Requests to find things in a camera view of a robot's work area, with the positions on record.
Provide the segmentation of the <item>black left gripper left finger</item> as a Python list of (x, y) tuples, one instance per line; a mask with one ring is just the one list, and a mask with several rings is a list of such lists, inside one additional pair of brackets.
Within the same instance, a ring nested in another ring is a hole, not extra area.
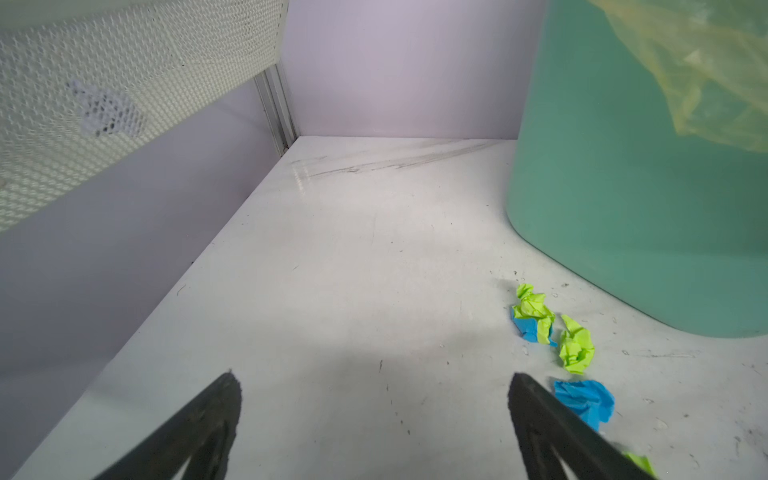
[(223, 479), (240, 419), (242, 389), (225, 372), (99, 479)]

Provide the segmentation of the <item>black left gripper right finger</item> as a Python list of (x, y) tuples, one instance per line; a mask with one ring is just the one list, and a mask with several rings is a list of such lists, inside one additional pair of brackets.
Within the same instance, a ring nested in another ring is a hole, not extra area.
[(651, 477), (528, 374), (512, 376), (508, 409), (530, 479)]

